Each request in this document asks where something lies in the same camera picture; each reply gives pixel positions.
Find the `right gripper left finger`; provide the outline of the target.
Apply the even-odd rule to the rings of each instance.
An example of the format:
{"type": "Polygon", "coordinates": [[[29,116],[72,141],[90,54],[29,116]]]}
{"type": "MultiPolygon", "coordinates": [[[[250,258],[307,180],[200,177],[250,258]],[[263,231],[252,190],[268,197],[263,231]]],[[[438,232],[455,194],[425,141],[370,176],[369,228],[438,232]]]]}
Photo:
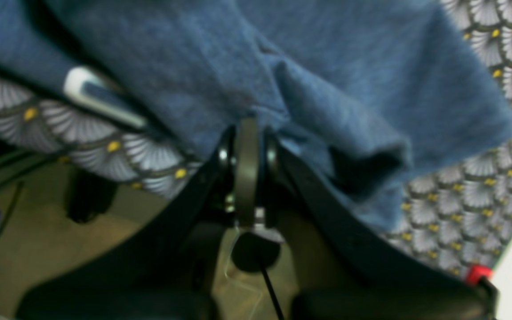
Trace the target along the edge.
{"type": "Polygon", "coordinates": [[[254,223],[259,129],[225,130],[158,216],[89,263],[26,293],[19,320],[220,320],[211,291],[227,229],[254,223]]]}

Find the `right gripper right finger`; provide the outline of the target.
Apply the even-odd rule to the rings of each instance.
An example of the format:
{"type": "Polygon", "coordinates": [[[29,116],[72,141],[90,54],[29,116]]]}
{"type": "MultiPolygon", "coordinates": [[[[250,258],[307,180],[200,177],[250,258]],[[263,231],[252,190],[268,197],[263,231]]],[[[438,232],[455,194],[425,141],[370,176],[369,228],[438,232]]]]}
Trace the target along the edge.
{"type": "Polygon", "coordinates": [[[498,290],[421,263],[353,217],[302,160],[264,136],[272,226],[291,249],[292,320],[494,320],[498,290]]]}

